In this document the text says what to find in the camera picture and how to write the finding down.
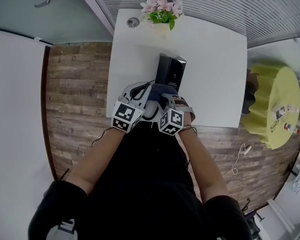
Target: wooden floor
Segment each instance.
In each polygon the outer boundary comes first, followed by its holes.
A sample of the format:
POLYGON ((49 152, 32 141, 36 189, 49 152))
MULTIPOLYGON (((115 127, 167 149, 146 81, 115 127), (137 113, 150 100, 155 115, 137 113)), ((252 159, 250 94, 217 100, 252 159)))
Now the wooden floor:
MULTIPOLYGON (((72 168, 93 140, 110 125, 105 118, 111 43, 71 43, 55 46, 49 56, 46 108, 47 127, 53 161, 60 177, 72 168)), ((231 170, 242 143, 260 144, 259 137, 239 128, 198 126, 198 136, 210 151, 222 173, 231 170)), ((284 146, 297 150, 300 135, 284 146)), ((273 197, 285 179, 288 164, 297 152, 253 146, 240 158, 236 168, 224 176, 232 197, 243 207, 251 199, 256 209, 273 197)))

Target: white table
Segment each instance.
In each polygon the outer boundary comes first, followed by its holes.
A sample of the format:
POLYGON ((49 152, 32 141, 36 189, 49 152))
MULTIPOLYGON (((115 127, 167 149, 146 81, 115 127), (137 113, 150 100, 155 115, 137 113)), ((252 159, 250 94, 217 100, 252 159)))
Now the white table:
POLYGON ((109 68, 106 116, 126 86, 156 78, 159 54, 187 61, 179 95, 193 107, 194 125, 238 127, 247 74, 247 38, 225 27, 182 16, 165 35, 149 22, 129 28, 139 9, 118 12, 109 68))

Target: white cable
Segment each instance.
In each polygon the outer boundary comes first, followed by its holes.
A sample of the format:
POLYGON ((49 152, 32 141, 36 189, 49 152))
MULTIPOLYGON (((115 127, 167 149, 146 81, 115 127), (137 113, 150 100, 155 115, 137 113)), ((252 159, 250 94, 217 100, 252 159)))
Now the white cable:
MULTIPOLYGON (((253 147, 253 146, 265 146, 265 145, 266 145, 266 144, 252 144, 252 145, 249 145, 248 148, 249 148, 249 147, 253 147)), ((244 146, 243 152, 247 150, 246 145, 245 145, 244 143, 242 143, 242 144, 241 144, 241 147, 240 147, 240 149, 239 149, 239 151, 238 151, 237 158, 236 158, 236 160, 235 160, 235 162, 234 162, 234 164, 233 164, 231 170, 229 170, 229 171, 227 171, 225 174, 223 174, 222 177, 225 176, 225 175, 227 175, 227 174, 230 173, 230 172, 232 172, 234 175, 236 175, 236 174, 238 173, 238 169, 235 168, 235 166, 236 166, 236 164, 237 164, 237 162, 238 162, 238 160, 239 160, 240 151, 241 151, 241 149, 242 149, 243 146, 244 146)), ((283 146, 278 147, 278 149, 286 149, 286 150, 289 150, 289 151, 296 151, 296 152, 298 152, 298 153, 300 152, 300 151, 298 151, 298 150, 292 150, 292 149, 289 149, 289 148, 286 148, 286 147, 283 147, 283 146)))

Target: yellow side table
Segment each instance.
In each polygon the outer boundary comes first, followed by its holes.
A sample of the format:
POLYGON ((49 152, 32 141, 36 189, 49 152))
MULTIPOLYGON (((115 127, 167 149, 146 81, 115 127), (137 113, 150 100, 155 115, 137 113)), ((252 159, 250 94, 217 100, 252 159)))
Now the yellow side table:
POLYGON ((300 109, 300 89, 295 73, 285 65, 256 64, 251 72, 257 73, 258 90, 254 93, 255 103, 249 107, 250 114, 241 122, 249 133, 257 134, 267 148, 277 149, 292 135, 284 130, 285 123, 296 126, 299 113, 287 112, 288 104, 300 109), (285 115, 277 125, 272 109, 278 105, 285 107, 285 115))

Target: black box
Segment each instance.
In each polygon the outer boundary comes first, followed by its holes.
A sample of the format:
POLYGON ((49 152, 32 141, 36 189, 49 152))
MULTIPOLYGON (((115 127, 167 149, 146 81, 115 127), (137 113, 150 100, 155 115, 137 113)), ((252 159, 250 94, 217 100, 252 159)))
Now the black box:
POLYGON ((172 86, 178 92, 186 63, 187 62, 181 57, 172 58, 160 53, 155 83, 172 86))

